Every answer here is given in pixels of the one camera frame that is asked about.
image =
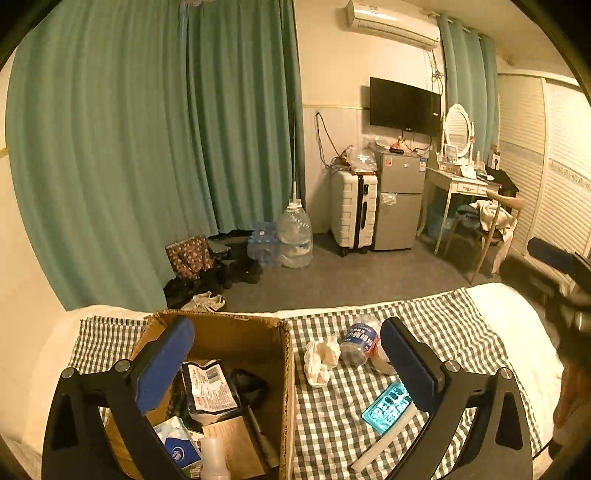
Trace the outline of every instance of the water bottle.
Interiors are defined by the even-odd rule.
[[[312,260],[312,226],[310,217],[296,199],[287,206],[277,221],[281,262],[290,268],[305,267]]]
[[[248,239],[246,246],[248,257],[257,260],[263,268],[280,265],[279,239],[274,222],[258,224]]]
[[[358,316],[340,344],[341,358],[353,367],[363,365],[378,344],[381,328],[382,322],[373,315]]]

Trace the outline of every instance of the flat screen tv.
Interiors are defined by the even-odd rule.
[[[369,123],[438,137],[441,95],[390,80],[369,79]]]

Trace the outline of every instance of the person's hand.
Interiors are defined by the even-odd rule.
[[[554,409],[554,427],[559,429],[573,406],[591,401],[591,377],[577,365],[565,362],[560,384],[560,398]]]

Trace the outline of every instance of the tissue box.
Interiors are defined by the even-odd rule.
[[[183,421],[172,417],[156,425],[154,431],[183,473],[189,478],[199,478],[201,453],[191,441]]]

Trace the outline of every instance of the gray carpet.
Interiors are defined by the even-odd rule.
[[[334,239],[315,235],[308,267],[267,268],[258,284],[234,284],[223,296],[229,312],[274,312],[412,299],[469,286],[462,272],[474,268],[479,250],[462,238],[454,238],[448,258],[433,250],[423,235],[410,250],[341,258]],[[481,272],[490,273],[495,253],[491,248]],[[475,284],[487,281],[478,274]]]

